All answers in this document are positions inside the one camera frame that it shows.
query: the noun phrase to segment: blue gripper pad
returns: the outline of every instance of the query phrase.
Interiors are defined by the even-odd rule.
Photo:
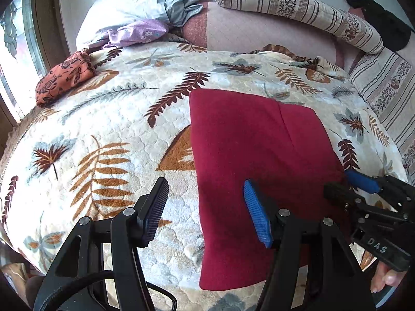
[[[273,239],[271,235],[270,221],[264,211],[263,206],[259,202],[258,195],[255,192],[249,180],[244,183],[244,198],[248,210],[250,211],[252,222],[254,222],[258,239],[269,249],[272,246]]]
[[[369,176],[351,169],[344,171],[344,173],[346,174],[349,183],[354,187],[360,188],[369,194],[379,193],[381,191],[376,180]]]

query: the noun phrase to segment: fingernail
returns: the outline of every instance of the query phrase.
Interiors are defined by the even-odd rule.
[[[393,282],[395,282],[396,280],[396,273],[394,272],[388,272],[384,277],[383,277],[383,281],[387,284],[393,284]]]

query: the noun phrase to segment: glass pane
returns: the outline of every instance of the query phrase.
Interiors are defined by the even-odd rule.
[[[31,0],[13,0],[0,25],[0,94],[19,120],[36,105],[34,90],[46,74],[34,34]]]

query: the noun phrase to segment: hand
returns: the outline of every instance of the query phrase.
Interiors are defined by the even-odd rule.
[[[406,271],[396,272],[395,270],[391,270],[390,267],[380,261],[378,263],[378,267],[376,268],[376,273],[372,278],[370,291],[372,291],[372,293],[377,293],[381,291],[385,285],[397,287],[405,275]]]

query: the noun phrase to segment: black cable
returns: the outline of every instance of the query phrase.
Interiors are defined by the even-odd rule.
[[[56,311],[65,301],[72,297],[77,292],[86,288],[87,286],[96,283],[98,281],[103,281],[105,279],[114,278],[114,272],[112,270],[104,270],[100,272],[94,272],[88,276],[76,278],[74,281],[68,283],[63,287],[59,287],[56,291],[49,295],[48,298],[44,300],[39,311]],[[171,311],[176,311],[177,309],[177,299],[168,291],[152,284],[146,282],[147,287],[160,292],[161,294],[169,297],[173,303]]]

